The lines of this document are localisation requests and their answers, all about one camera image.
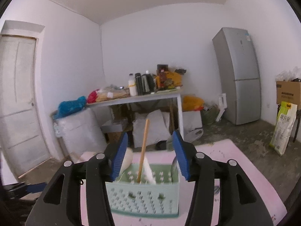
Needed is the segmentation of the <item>white plastic ladle spoon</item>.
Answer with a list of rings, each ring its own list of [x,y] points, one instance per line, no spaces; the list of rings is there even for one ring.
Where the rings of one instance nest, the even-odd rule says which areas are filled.
[[[133,160],[133,150],[130,147],[127,147],[125,156],[123,158],[123,162],[120,168],[119,175],[121,176],[123,172],[129,168],[129,166],[132,164]]]

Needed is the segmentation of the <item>wooden chopstick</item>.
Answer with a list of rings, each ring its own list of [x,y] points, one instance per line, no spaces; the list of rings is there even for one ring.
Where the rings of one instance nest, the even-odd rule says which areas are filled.
[[[143,142],[142,142],[142,146],[141,146],[141,155],[140,155],[137,183],[141,182],[149,126],[150,126],[150,120],[146,119],[144,133],[143,133]]]

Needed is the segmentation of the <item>steel spoon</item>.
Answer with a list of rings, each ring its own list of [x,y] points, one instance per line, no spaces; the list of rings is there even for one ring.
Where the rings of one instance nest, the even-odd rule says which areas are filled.
[[[174,157],[172,164],[171,164],[171,169],[170,169],[170,176],[173,177],[173,174],[178,170],[178,161],[177,158]]]

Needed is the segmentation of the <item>pink patterned tablecloth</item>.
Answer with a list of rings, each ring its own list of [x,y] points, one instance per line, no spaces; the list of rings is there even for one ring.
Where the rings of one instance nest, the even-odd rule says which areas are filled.
[[[114,225],[277,225],[287,211],[276,191],[230,140],[194,146],[178,132],[173,151],[145,152],[149,164],[178,161],[179,215],[112,213]],[[132,164],[140,162],[134,153]]]

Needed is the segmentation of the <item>white door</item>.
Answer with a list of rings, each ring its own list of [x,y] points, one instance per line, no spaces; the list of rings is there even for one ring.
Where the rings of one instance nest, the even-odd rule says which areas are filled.
[[[1,37],[1,144],[17,177],[49,158],[35,107],[36,40]]]

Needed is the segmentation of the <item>mint green utensil holder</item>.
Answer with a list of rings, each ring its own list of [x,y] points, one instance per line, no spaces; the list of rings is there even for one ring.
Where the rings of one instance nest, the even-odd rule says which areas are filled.
[[[156,185],[141,176],[138,164],[131,164],[114,182],[106,183],[113,213],[148,218],[173,218],[179,215],[179,171],[170,176],[171,164],[151,164]]]

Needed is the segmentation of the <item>large white sack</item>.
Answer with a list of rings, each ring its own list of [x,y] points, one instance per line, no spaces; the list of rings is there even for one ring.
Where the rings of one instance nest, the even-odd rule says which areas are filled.
[[[103,152],[107,142],[95,113],[86,108],[67,117],[56,119],[65,152],[81,156],[85,152]]]

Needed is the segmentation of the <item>white green rice bag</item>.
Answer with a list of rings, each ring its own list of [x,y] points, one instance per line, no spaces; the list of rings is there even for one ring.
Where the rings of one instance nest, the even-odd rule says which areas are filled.
[[[269,144],[280,156],[285,153],[287,148],[293,125],[296,120],[296,114],[296,104],[284,101],[281,102],[277,114],[277,122],[275,125],[274,134]]]

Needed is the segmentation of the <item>blue plastic bag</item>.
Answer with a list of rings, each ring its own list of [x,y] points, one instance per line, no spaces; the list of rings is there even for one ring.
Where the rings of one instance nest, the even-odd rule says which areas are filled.
[[[54,114],[53,119],[60,119],[77,113],[85,108],[86,97],[81,96],[73,101],[63,101],[59,104],[56,114]]]

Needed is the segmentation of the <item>white sack under table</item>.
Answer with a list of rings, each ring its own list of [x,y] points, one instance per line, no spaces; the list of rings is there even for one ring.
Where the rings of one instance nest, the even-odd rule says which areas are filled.
[[[162,112],[161,110],[155,110],[151,113],[135,113],[135,119],[133,121],[133,141],[134,148],[142,147],[145,123],[149,120],[149,127],[146,139],[146,146],[156,144],[160,141],[166,141],[170,137],[169,124],[170,114],[169,112]]]

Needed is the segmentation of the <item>red plastic bag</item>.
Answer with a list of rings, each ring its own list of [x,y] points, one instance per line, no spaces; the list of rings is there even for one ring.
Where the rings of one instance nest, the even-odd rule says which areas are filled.
[[[94,90],[93,92],[91,92],[87,98],[87,103],[88,104],[93,104],[97,101],[98,95],[97,92],[99,91],[99,89]]]

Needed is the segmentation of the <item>orange plastic bag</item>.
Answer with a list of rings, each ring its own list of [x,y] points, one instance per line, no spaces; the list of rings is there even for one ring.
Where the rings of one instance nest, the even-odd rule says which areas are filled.
[[[200,111],[204,108],[204,100],[193,95],[186,95],[183,97],[182,108],[184,112]]]

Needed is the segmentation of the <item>cardboard box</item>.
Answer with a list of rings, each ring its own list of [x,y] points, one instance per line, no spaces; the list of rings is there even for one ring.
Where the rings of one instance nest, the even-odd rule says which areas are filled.
[[[277,104],[288,102],[297,105],[300,110],[301,103],[301,83],[292,81],[276,81]]]

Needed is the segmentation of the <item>white side table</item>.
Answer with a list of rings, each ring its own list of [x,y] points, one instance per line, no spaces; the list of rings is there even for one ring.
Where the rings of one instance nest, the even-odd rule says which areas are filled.
[[[132,96],[132,97],[126,97],[126,98],[117,98],[110,101],[103,101],[103,102],[96,102],[92,104],[87,104],[87,107],[105,107],[105,106],[114,106],[114,105],[120,105],[120,104],[130,104],[130,103],[140,103],[140,102],[146,102],[146,101],[157,101],[162,99],[172,99],[176,98],[177,107],[178,107],[178,121],[179,121],[179,131],[184,138],[184,123],[183,123],[183,109],[182,109],[182,99],[181,99],[181,93],[182,88],[176,88],[172,90],[166,90],[166,91],[159,91],[152,94],[146,94],[146,95],[139,95],[139,96]]]

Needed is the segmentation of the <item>white plastic bottle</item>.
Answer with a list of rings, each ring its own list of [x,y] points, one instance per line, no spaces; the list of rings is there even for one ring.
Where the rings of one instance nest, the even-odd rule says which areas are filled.
[[[128,80],[128,88],[130,92],[130,96],[137,96],[137,88],[136,88],[136,81],[135,77],[132,73],[129,74],[129,80]]]

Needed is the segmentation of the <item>orange snack packages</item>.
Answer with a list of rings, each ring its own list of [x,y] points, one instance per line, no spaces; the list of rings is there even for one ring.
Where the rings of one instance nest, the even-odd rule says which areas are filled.
[[[186,72],[187,70],[182,68],[170,71],[167,64],[158,64],[157,76],[155,77],[157,89],[163,91],[182,87],[182,77]]]

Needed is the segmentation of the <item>silver refrigerator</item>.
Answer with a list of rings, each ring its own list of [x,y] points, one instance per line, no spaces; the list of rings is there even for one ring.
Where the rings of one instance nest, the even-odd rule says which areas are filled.
[[[225,118],[235,125],[260,119],[261,87],[255,48],[247,30],[223,27],[212,39],[222,93],[226,94]]]

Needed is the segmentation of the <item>black thermos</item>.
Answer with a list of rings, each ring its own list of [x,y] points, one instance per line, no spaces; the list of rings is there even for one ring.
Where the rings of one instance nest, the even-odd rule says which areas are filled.
[[[141,73],[135,74],[135,81],[136,81],[138,95],[143,95],[143,85],[142,85],[142,80],[141,80]]]

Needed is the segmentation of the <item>black electric kettle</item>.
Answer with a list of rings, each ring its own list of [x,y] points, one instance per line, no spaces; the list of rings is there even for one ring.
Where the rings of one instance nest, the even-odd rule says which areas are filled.
[[[155,92],[155,83],[153,76],[149,73],[143,74],[141,76],[142,80],[142,88],[143,88],[143,94],[150,94],[152,92]]]

